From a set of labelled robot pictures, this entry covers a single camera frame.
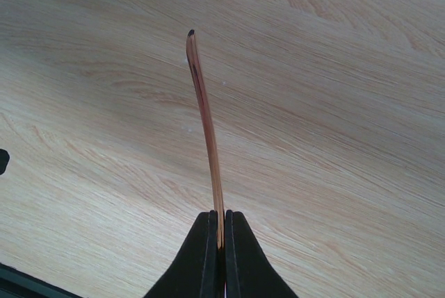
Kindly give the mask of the brown translucent sunglasses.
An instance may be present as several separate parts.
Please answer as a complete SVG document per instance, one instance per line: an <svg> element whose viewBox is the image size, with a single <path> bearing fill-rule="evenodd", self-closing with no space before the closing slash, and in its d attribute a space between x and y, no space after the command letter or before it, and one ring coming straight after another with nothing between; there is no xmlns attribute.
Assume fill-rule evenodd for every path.
<svg viewBox="0 0 445 298"><path fill-rule="evenodd" d="M191 29L186 37L186 57L195 88L197 104L200 110L200 117L202 120L202 127L207 148L207 156L209 159L213 206L218 215L217 247L218 250L222 250L225 246L225 211L222 194L222 181L220 176L220 163L218 160L216 134L213 126L207 91L204 84L204 77L197 49L197 38L194 29Z"/></svg>

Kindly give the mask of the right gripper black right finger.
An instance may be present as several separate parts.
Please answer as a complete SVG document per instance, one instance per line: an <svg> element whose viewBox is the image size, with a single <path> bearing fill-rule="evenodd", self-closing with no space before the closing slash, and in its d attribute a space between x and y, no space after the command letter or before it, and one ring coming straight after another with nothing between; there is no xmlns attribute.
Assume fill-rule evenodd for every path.
<svg viewBox="0 0 445 298"><path fill-rule="evenodd" d="M226 294L228 297L296 297L269 263L245 215L225 216Z"/></svg>

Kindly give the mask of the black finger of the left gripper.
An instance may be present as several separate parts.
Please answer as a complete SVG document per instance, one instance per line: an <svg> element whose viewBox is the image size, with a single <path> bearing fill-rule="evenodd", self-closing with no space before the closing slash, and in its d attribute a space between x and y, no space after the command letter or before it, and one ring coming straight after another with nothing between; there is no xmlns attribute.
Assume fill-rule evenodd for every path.
<svg viewBox="0 0 445 298"><path fill-rule="evenodd" d="M5 149L0 149L0 174L4 174L10 160L10 155Z"/></svg>

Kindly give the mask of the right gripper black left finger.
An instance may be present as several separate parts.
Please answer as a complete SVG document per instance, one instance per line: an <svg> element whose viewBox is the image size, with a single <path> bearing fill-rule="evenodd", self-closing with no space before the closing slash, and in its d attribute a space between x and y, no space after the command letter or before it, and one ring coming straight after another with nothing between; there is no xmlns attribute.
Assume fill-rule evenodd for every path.
<svg viewBox="0 0 445 298"><path fill-rule="evenodd" d="M169 268L146 297L218 297L216 211L200 213Z"/></svg>

